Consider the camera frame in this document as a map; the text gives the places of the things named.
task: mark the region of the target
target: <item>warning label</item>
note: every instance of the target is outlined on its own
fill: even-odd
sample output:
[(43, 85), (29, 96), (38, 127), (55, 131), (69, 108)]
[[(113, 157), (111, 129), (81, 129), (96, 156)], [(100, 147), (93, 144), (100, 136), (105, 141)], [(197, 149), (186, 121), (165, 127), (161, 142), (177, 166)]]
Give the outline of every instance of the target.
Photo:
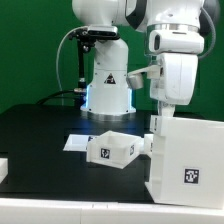
[(115, 82), (114, 77), (113, 77), (112, 74), (110, 74), (110, 75), (108, 76), (108, 78), (106, 79), (106, 81), (105, 81), (104, 83), (105, 83), (105, 84), (113, 84), (113, 85), (116, 84), (116, 82)]

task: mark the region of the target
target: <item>white block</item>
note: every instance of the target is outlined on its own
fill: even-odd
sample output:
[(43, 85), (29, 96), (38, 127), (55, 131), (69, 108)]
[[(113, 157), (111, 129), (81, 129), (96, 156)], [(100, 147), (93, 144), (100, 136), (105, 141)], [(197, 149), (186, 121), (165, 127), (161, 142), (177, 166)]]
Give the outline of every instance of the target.
[(224, 123), (153, 116), (150, 181), (157, 203), (222, 209)]

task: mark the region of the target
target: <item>white box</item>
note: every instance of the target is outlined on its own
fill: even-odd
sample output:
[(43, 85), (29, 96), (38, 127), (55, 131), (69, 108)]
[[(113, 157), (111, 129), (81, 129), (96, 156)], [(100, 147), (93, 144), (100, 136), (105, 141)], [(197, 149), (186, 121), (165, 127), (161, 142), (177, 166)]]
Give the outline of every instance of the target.
[(150, 180), (156, 203), (222, 209), (224, 123), (152, 116)]
[(141, 137), (108, 131), (87, 144), (87, 162), (123, 169), (143, 147)]

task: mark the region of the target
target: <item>table surface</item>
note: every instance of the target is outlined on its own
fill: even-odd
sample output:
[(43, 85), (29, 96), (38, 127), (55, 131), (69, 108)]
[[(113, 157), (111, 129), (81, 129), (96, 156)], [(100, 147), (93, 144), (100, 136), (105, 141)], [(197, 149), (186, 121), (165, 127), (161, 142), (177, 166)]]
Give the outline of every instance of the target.
[(0, 197), (153, 203), (144, 185), (149, 180), (147, 156), (121, 170), (87, 163), (86, 152), (63, 151), (69, 134), (112, 130), (143, 137), (149, 133), (150, 116), (149, 111), (137, 111), (129, 121), (99, 122), (83, 118), (73, 107), (10, 108), (0, 115), (0, 158), (8, 158), (9, 165)]

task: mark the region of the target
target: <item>green background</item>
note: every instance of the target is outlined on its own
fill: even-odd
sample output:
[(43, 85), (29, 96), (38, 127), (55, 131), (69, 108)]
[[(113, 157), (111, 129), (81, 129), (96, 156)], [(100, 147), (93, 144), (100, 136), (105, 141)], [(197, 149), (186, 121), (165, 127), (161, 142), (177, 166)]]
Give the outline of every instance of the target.
[[(57, 92), (55, 59), (58, 45), (71, 29), (82, 25), (72, 12), (71, 0), (0, 1), (0, 113), (16, 104), (36, 103)], [(224, 15), (217, 26), (217, 44), (212, 54), (199, 63), (193, 99), (178, 111), (194, 112), (207, 119), (224, 121)], [(129, 45), (128, 70), (147, 65), (143, 35), (130, 27), (120, 34)], [(85, 56), (86, 77), (91, 81), (93, 53)], [(77, 86), (76, 41), (62, 49), (60, 73), (63, 89)], [(137, 109), (154, 109), (149, 83), (134, 93)]]

